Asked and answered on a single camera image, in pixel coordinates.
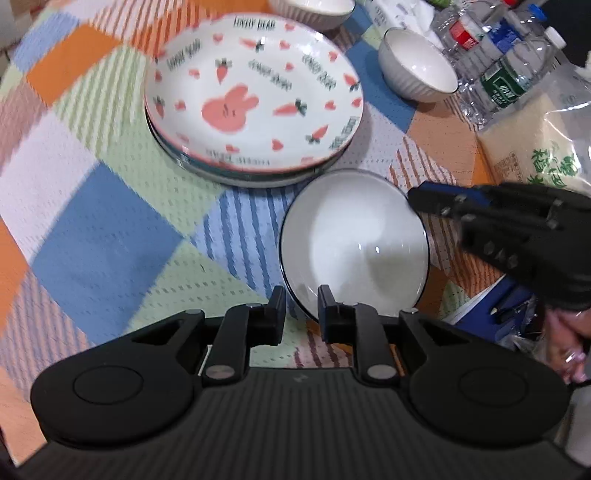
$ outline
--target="plastic bottle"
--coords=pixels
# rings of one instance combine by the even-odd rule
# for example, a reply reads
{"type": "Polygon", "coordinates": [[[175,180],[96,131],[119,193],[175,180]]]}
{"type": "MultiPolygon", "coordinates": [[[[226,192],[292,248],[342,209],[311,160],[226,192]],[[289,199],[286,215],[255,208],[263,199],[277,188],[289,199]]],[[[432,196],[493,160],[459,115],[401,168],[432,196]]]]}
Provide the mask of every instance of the plastic bottle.
{"type": "Polygon", "coordinates": [[[441,39],[444,53],[452,60],[458,59],[464,51],[478,45],[516,3],[517,0],[463,0],[437,14],[431,29],[441,39]]]}
{"type": "Polygon", "coordinates": [[[544,35],[541,23],[546,15],[536,5],[518,11],[507,11],[496,25],[490,27],[480,43],[463,53],[454,63],[461,82],[473,82],[488,67],[529,35],[544,35]]]}
{"type": "Polygon", "coordinates": [[[552,68],[556,52],[565,46],[553,27],[541,37],[529,35],[517,42],[475,82],[460,87],[463,113],[476,124],[486,123],[538,83],[552,68]]]}

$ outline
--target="metal bolt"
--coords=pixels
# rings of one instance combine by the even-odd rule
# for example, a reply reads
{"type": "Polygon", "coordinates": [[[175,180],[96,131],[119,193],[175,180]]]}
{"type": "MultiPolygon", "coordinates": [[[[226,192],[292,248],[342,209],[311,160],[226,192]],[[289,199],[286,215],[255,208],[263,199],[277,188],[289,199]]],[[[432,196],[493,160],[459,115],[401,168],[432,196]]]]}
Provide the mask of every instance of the metal bolt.
{"type": "Polygon", "coordinates": [[[205,375],[212,380],[226,380],[234,376],[234,369],[230,365],[212,365],[207,367],[205,375]]]}
{"type": "Polygon", "coordinates": [[[515,268],[518,265],[517,255],[511,255],[507,259],[507,267],[508,268],[515,268]]]}
{"type": "Polygon", "coordinates": [[[498,260],[501,263],[505,261],[505,258],[505,250],[503,249],[499,250],[499,253],[497,253],[497,255],[495,256],[495,260],[498,260]]]}
{"type": "Polygon", "coordinates": [[[374,380],[389,380],[396,377],[398,372],[390,365],[378,364],[368,368],[368,375],[374,380]]]}
{"type": "Polygon", "coordinates": [[[495,252],[495,244],[493,242],[485,243],[483,252],[485,255],[492,255],[495,252]]]}

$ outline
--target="white ceramic bowl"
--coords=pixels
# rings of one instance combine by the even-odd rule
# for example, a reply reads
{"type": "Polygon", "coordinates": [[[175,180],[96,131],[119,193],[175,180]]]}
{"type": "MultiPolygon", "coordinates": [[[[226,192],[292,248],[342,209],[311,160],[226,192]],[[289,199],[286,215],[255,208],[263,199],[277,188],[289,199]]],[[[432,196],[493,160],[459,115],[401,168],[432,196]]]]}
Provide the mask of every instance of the white ceramic bowl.
{"type": "Polygon", "coordinates": [[[388,30],[378,61],[388,86],[403,98],[438,102],[457,91],[456,72],[443,53],[411,30],[388,30]]]}
{"type": "Polygon", "coordinates": [[[321,284],[336,301],[397,316],[423,292],[428,262],[421,219],[400,190],[370,172],[336,170],[313,180],[281,228],[285,283],[316,319],[321,284]]]}
{"type": "Polygon", "coordinates": [[[349,18],[354,0],[269,0],[271,9],[319,32],[332,30],[349,18]]]}

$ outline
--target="ceramic plate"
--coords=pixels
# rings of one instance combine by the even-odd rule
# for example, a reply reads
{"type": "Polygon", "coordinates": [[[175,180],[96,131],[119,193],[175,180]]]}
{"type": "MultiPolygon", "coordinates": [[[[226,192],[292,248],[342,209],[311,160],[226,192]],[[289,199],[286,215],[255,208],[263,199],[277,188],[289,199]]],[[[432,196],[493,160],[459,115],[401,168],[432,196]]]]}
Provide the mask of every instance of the ceramic plate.
{"type": "Polygon", "coordinates": [[[164,138],[158,135],[158,132],[150,123],[148,119],[148,127],[150,132],[154,136],[156,143],[164,150],[164,152],[171,157],[177,165],[184,168],[191,173],[194,173],[207,180],[215,181],[217,183],[223,183],[233,187],[250,188],[250,189],[269,189],[277,187],[285,187],[292,185],[304,180],[312,179],[317,177],[321,173],[327,171],[332,165],[334,165],[340,158],[343,152],[338,153],[335,157],[326,161],[321,165],[317,165],[306,170],[299,170],[295,172],[285,174],[249,174],[245,172],[228,172],[220,171],[216,167],[211,167],[208,164],[195,161],[192,158],[186,156],[181,151],[175,149],[170,145],[164,138]],[[228,173],[232,173],[236,176],[228,176],[228,173]]]}
{"type": "Polygon", "coordinates": [[[333,43],[262,14],[185,30],[149,66],[144,100],[177,150],[254,173],[323,163],[349,143],[363,111],[358,76],[333,43]]]}

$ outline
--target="human hand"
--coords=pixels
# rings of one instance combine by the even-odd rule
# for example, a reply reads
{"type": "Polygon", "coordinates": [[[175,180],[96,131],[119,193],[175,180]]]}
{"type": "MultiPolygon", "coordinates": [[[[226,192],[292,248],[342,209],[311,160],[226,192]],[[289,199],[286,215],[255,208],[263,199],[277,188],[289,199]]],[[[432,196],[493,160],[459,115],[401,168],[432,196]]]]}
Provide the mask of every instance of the human hand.
{"type": "Polygon", "coordinates": [[[566,383],[587,380],[584,373],[586,355],[583,338],[591,338],[591,310],[567,312],[549,306],[544,313],[547,339],[546,363],[566,383]]]}

